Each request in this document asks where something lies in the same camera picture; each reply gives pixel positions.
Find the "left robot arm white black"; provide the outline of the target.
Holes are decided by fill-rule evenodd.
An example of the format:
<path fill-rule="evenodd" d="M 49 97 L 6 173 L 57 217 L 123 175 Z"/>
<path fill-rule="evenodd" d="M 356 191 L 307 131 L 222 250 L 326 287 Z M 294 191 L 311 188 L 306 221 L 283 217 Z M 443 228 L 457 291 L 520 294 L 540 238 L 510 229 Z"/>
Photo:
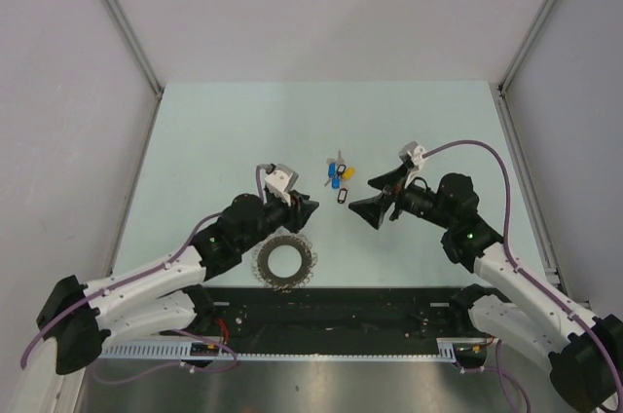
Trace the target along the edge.
<path fill-rule="evenodd" d="M 55 373 L 77 372 L 117 342 L 158 332 L 208 332 L 215 312 L 202 284 L 239 265 L 279 229 L 300 232 L 318 207 L 298 192 L 288 202 L 242 194 L 202 219 L 177 251 L 151 264 L 89 282 L 74 275 L 59 280 L 36 319 L 39 339 L 56 343 Z"/>

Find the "metal disc with keyrings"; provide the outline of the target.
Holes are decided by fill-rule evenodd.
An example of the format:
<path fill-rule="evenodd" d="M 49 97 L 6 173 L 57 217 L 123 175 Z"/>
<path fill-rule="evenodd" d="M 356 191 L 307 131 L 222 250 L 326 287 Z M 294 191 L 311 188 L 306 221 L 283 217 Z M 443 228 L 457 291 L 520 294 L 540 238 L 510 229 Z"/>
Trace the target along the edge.
<path fill-rule="evenodd" d="M 279 292 L 290 292 L 309 283 L 316 263 L 312 242 L 302 234 L 276 234 L 252 251 L 255 279 Z"/>

